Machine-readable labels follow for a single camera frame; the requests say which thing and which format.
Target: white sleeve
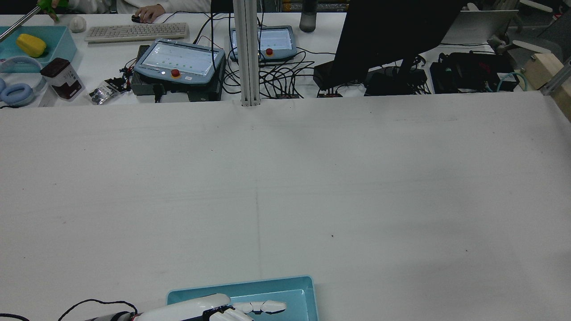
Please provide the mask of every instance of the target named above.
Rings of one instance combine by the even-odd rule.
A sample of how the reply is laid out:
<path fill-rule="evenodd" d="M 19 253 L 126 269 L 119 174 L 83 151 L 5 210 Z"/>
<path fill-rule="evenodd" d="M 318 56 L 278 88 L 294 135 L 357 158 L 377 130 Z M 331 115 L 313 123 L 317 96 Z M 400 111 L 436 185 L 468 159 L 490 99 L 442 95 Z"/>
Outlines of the white sleeve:
<path fill-rule="evenodd" d="M 111 0 L 69 0 L 68 9 L 74 11 L 93 14 L 93 13 L 109 13 Z"/>
<path fill-rule="evenodd" d="M 210 0 L 166 0 L 158 1 L 166 13 L 176 11 L 210 12 Z"/>

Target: blue headphones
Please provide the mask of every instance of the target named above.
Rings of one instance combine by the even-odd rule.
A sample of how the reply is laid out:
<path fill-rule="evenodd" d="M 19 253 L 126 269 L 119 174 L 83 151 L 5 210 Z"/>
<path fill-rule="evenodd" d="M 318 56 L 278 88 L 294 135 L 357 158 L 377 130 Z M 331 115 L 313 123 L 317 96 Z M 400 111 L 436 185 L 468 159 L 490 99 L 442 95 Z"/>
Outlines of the blue headphones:
<path fill-rule="evenodd" d="M 38 67 L 38 72 L 42 70 L 42 64 L 36 59 L 26 56 L 12 57 L 0 63 L 0 73 L 5 72 L 17 63 L 30 63 Z M 25 106 L 31 103 L 37 93 L 46 85 L 46 80 L 41 77 L 34 87 L 27 83 L 16 83 L 7 86 L 4 79 L 0 78 L 0 101 L 7 103 L 9 106 Z"/>

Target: robotic hand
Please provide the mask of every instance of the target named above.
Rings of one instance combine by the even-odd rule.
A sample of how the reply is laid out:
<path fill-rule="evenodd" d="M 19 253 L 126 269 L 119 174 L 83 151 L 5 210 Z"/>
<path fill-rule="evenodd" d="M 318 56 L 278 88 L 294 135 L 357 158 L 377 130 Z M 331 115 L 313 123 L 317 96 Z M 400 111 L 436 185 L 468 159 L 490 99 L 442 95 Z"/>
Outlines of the robotic hand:
<path fill-rule="evenodd" d="M 137 315 L 120 312 L 90 321 L 254 321 L 247 315 L 277 313 L 286 309 L 285 302 L 243 302 L 230 305 L 230 298 L 221 293 L 182 301 Z"/>
<path fill-rule="evenodd" d="M 254 312 L 255 314 L 261 314 L 266 312 L 268 314 L 282 312 L 286 309 L 287 305 L 285 302 L 267 300 L 267 301 L 254 301 L 254 302 L 236 302 L 232 305 L 236 310 L 240 310 L 244 313 Z"/>

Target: blue tray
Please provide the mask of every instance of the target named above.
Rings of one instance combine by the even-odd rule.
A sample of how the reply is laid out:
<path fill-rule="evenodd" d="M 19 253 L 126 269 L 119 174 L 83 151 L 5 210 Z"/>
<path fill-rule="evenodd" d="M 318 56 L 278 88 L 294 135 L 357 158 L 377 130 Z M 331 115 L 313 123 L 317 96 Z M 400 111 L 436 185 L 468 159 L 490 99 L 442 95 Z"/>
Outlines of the blue tray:
<path fill-rule="evenodd" d="M 9 27 L 0 26 L 0 33 L 6 31 Z M 37 61 L 45 67 L 54 58 L 63 58 L 72 61 L 77 51 L 75 42 L 71 37 L 67 26 L 21 26 L 16 29 L 8 38 L 0 42 L 0 60 L 8 59 L 14 56 L 27 56 L 25 52 L 16 45 L 16 39 L 21 34 L 30 34 L 36 36 L 46 43 L 44 53 L 36 58 Z M 16 65 L 8 73 L 37 73 L 37 67 L 30 64 Z"/>
<path fill-rule="evenodd" d="M 172 290 L 167 295 L 167 304 L 214 293 L 228 295 L 232 304 L 266 300 L 286 302 L 286 310 L 280 313 L 248 313 L 254 321 L 319 321 L 313 280 L 309 275 Z"/>

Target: wooden block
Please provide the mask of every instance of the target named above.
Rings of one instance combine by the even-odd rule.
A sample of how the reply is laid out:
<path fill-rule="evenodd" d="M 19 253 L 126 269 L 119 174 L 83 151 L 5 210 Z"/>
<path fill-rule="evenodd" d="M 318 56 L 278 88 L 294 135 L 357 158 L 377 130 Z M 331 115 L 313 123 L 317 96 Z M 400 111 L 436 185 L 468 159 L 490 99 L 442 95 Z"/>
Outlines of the wooden block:
<path fill-rule="evenodd" d="M 535 90 L 546 84 L 561 68 L 563 64 L 554 54 L 533 54 L 521 73 L 528 80 L 528 90 Z M 571 122 L 571 79 L 554 90 L 551 97 Z"/>

